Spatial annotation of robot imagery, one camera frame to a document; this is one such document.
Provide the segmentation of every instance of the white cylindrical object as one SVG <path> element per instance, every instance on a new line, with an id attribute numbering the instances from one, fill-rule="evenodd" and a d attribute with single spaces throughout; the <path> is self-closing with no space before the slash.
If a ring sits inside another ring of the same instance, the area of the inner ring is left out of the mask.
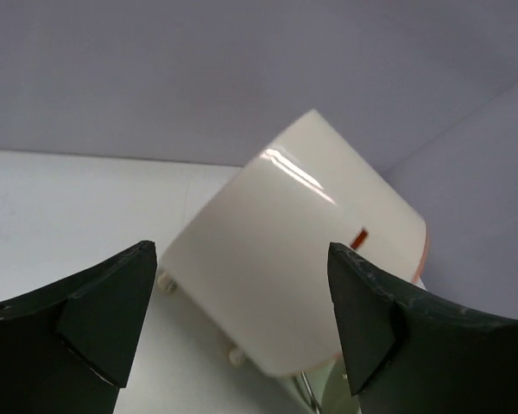
<path id="1" fill-rule="evenodd" d="M 340 355 L 330 242 L 408 281 L 424 220 L 316 111 L 258 154 L 180 233 L 160 267 L 267 375 Z"/>

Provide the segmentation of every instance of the white plastic container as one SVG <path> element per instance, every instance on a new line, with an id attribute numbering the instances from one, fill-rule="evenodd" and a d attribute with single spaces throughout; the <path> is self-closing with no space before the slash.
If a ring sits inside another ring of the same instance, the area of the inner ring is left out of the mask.
<path id="1" fill-rule="evenodd" d="M 316 111 L 261 151 L 161 257 L 171 278 L 269 376 L 341 355 L 326 276 L 330 242 L 408 281 L 424 220 Z"/>

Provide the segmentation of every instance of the metal wire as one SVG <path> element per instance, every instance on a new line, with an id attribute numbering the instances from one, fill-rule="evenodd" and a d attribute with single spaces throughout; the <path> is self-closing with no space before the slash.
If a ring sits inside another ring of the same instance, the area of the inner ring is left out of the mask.
<path id="1" fill-rule="evenodd" d="M 319 404 L 319 401 L 314 396 L 313 389 L 311 388 L 311 384 L 309 383 L 309 379 L 307 378 L 306 374 L 304 372 L 300 373 L 301 381 L 303 381 L 303 384 L 305 386 L 305 391 L 308 396 L 308 398 L 303 395 L 303 391 L 301 389 L 301 386 L 299 386 L 299 381 L 297 378 L 295 378 L 294 385 L 297 388 L 298 393 L 303 398 L 305 403 L 311 408 L 311 410 L 314 411 L 315 414 L 322 414 L 322 408 Z"/>

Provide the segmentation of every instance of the white table surface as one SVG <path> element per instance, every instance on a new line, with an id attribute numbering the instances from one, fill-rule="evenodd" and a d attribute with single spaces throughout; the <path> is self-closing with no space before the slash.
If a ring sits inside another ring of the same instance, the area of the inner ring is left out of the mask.
<path id="1" fill-rule="evenodd" d="M 237 168 L 0 152 L 0 300 L 156 242 L 158 254 Z M 155 291 L 116 414 L 299 413 L 276 382 L 224 357 L 182 292 Z"/>

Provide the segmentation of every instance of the orange stripe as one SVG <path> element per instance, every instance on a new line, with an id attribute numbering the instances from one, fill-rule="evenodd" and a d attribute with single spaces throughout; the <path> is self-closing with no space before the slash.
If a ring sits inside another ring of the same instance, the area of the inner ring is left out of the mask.
<path id="1" fill-rule="evenodd" d="M 357 237 L 355 237 L 355 240 L 351 243 L 350 247 L 353 249 L 353 250 L 357 250 L 358 248 L 360 248 L 364 241 L 366 240 L 366 238 L 369 236 L 369 232 L 366 231 L 365 228 L 362 228 L 361 229 L 361 232 L 357 235 Z"/>
<path id="2" fill-rule="evenodd" d="M 416 272 L 414 272 L 412 283 L 416 283 L 420 280 L 420 275 L 424 270 L 424 265 L 426 264 L 426 257 L 428 256 L 428 248 L 430 247 L 430 237 L 428 236 L 428 228 L 426 227 L 426 242 L 424 243 L 424 252 L 422 252 L 422 257 L 420 258 L 420 263 L 416 268 Z"/>

